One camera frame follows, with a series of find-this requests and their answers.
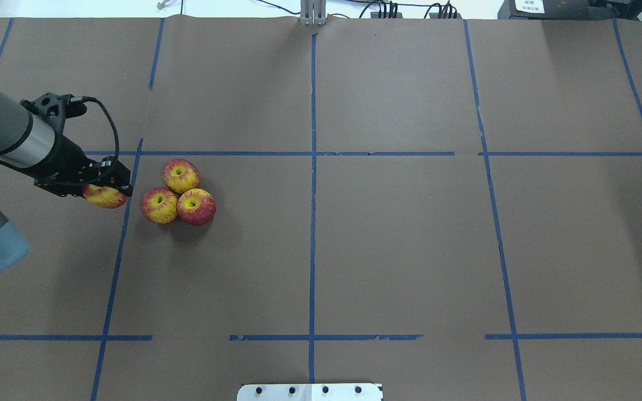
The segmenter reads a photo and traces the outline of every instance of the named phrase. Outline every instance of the bundle of cables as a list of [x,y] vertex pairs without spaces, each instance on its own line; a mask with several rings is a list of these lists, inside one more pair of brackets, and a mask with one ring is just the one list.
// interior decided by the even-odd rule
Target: bundle of cables
[[430,14],[430,10],[432,10],[433,7],[438,7],[438,13],[437,17],[438,19],[454,19],[457,18],[457,8],[455,8],[448,0],[446,5],[442,5],[440,3],[434,3],[430,7],[428,7],[427,11],[425,11],[425,16],[423,19],[427,18],[428,14]]
[[368,10],[368,7],[371,7],[373,4],[378,5],[378,18],[398,18],[398,3],[386,3],[383,0],[373,0],[372,2],[367,3],[366,7],[363,8],[363,11],[361,11],[361,15],[359,15],[358,18],[363,18],[365,11]]

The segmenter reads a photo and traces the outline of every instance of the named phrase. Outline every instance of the pile of apples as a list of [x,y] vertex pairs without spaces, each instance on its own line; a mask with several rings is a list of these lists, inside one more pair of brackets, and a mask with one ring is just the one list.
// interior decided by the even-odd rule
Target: pile of apples
[[140,208],[148,220],[162,225],[179,216],[192,226],[204,226],[212,221],[217,203],[209,192],[197,188],[200,171],[193,163],[183,158],[170,160],[163,169],[163,181],[167,188],[153,188],[140,201]]

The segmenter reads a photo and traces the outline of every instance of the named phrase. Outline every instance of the yellow and red apple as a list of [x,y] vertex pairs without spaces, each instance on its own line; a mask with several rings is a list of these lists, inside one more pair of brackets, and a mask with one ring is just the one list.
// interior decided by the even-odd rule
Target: yellow and red apple
[[97,185],[84,185],[84,198],[96,206],[107,209],[115,209],[125,204],[128,196],[115,188]]
[[143,215],[156,224],[167,224],[175,220],[178,197],[168,188],[153,188],[143,195],[140,208]]
[[186,191],[178,200],[178,216],[192,226],[204,226],[212,221],[217,203],[209,192],[199,188]]
[[163,181],[174,193],[185,193],[200,184],[200,171],[193,163],[175,158],[163,169]]

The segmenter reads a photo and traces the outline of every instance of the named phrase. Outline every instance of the white mounting plate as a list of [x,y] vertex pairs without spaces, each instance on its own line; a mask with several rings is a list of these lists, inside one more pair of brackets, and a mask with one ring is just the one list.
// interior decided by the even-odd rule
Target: white mounting plate
[[372,383],[245,385],[239,389],[237,401],[382,401],[382,388]]

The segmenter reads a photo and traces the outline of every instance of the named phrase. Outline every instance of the white bracket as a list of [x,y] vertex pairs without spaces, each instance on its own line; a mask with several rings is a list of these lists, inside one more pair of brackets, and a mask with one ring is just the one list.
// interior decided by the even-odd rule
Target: white bracket
[[326,0],[301,0],[301,25],[326,25]]
[[383,386],[372,383],[246,385],[237,401],[383,401]]

